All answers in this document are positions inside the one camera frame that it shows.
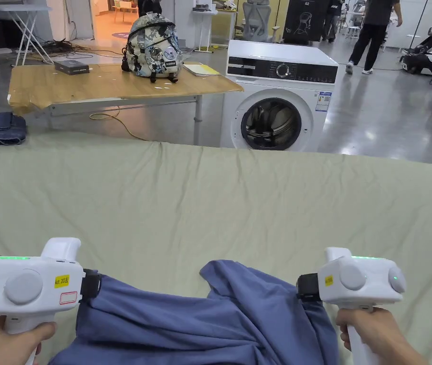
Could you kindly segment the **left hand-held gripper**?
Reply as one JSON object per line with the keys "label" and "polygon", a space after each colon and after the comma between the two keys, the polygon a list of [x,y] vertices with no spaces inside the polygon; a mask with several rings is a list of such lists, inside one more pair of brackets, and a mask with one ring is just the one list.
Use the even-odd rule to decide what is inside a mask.
{"label": "left hand-held gripper", "polygon": [[0,316],[11,334],[52,322],[57,312],[95,298],[101,276],[76,259],[81,241],[59,237],[47,241],[39,256],[0,256]]}

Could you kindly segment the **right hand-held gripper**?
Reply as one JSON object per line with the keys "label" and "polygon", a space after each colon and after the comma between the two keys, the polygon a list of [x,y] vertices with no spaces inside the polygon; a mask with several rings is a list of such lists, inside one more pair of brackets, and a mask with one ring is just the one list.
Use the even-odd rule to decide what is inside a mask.
{"label": "right hand-held gripper", "polygon": [[302,301],[371,313],[377,306],[403,300],[407,284],[394,261],[354,256],[338,247],[326,248],[325,254],[327,262],[316,273],[297,280],[297,297]]}

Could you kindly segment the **person's right hand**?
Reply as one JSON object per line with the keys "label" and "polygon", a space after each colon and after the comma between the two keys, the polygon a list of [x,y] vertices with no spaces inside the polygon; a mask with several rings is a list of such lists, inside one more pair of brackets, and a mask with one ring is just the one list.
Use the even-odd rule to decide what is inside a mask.
{"label": "person's right hand", "polygon": [[405,339],[392,313],[374,307],[372,312],[361,309],[339,309],[335,323],[339,326],[344,347],[353,352],[348,327],[352,326],[363,342],[376,353],[382,365],[428,365]]}

